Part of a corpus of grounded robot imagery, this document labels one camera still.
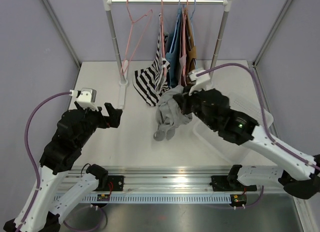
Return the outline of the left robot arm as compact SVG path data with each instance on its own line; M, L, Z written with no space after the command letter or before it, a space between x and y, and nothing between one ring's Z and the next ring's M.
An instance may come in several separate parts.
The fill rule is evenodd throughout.
M103 167L92 164L81 179L58 201L56 192L80 157L82 148L98 129L118 128L123 111L105 103L108 116L102 108L82 108L63 113L57 130L44 148L40 159L39 178L19 216L4 224L4 231L59 231L68 214L90 192L112 188L109 173Z

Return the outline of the black white striped tank top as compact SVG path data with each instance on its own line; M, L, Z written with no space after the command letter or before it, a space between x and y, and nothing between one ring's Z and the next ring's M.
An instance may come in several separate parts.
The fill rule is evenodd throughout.
M164 31L164 46L166 51L166 43L168 34ZM167 73L170 69L170 64L165 58ZM166 78L164 77L161 60L161 34L160 34L160 19L159 33L157 39L157 49L155 59L148 67L134 71L133 86L140 97L150 107L155 107L163 93L170 89Z

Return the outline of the grey tank top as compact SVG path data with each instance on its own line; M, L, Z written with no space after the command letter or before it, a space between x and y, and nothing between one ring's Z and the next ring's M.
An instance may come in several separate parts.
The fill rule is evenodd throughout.
M174 95L181 94L183 90L183 86L177 85L163 93L160 97L155 113L157 130L153 134L154 140L171 140L177 128L192 121L192 114L182 114L177 101L173 98Z

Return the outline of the blue tank top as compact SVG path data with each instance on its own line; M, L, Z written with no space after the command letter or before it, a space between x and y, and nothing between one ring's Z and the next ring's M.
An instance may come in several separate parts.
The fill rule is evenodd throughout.
M166 49L165 59L169 62L170 68L167 73L168 85L173 88L178 82L176 79L176 63L178 59L179 40L180 40L181 19L177 19L174 26L174 31L169 35L168 46Z

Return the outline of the light blue hanger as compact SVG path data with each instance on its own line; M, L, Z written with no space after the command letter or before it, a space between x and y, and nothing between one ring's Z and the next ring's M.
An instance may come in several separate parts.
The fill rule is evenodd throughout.
M177 19L182 18L182 12L183 12L183 4L181 3L181 0L178 1L178 10L177 10Z

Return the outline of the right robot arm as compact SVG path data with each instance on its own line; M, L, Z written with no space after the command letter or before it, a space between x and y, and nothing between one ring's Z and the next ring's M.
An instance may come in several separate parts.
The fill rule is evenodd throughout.
M319 193L320 157L304 154L268 136L255 119L231 109L229 98L218 90L182 92L173 99L184 115L195 114L224 141L253 150L275 163L275 166L233 165L226 178L211 182L213 186L224 191L253 191L258 185L282 187L300 199Z

